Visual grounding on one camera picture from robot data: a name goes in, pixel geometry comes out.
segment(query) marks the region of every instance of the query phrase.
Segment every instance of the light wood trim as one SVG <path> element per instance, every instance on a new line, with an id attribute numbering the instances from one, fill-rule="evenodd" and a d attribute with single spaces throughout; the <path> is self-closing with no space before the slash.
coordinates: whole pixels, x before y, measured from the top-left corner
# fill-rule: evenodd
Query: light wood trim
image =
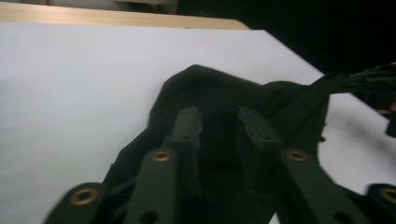
<path id="1" fill-rule="evenodd" d="M 248 30 L 235 20 L 0 2 L 0 21 Z"/>

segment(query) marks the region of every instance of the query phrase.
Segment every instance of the white surface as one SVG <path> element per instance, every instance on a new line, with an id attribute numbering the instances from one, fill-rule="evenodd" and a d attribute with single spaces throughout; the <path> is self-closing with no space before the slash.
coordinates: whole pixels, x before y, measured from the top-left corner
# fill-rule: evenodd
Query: white surface
<path id="1" fill-rule="evenodd" d="M 262 84 L 320 77 L 264 31 L 0 23 L 0 223 L 41 223 L 67 190 L 101 182 L 163 82 L 195 63 Z M 385 128 L 353 97 L 333 97 L 321 163 L 360 193 L 395 185 Z"/>

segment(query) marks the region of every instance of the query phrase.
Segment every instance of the dark background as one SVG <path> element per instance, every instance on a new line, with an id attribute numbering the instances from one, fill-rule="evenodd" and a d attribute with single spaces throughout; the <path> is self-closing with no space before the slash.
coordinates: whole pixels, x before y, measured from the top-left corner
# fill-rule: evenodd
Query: dark background
<path id="1" fill-rule="evenodd" d="M 263 29 L 323 73 L 396 61 L 396 1 L 179 0 L 177 14 Z"/>

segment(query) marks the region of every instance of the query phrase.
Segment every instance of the wooden edge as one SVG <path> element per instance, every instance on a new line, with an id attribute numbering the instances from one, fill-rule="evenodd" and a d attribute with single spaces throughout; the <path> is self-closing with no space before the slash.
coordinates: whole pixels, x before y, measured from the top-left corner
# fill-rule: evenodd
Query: wooden edge
<path id="1" fill-rule="evenodd" d="M 0 21 L 248 30 L 236 20 L 0 2 Z"/>

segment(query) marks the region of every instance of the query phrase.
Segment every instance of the crumpled black fabric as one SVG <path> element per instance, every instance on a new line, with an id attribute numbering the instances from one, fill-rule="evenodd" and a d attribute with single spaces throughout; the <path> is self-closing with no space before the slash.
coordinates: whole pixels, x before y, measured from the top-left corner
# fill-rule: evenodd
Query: crumpled black fabric
<path id="1" fill-rule="evenodd" d="M 250 195 L 244 187 L 234 139 L 238 106 L 258 110 L 283 147 L 316 157 L 329 94 L 339 82 L 324 77 L 310 86 L 287 81 L 260 85 L 193 65 L 164 82 L 147 129 L 120 152 L 104 183 L 114 188 L 135 177 L 145 154 L 160 148 L 164 136 L 172 133 L 177 113 L 197 106 L 203 124 L 198 155 L 202 195 L 181 200 L 180 223 L 268 223 L 274 197 Z"/>

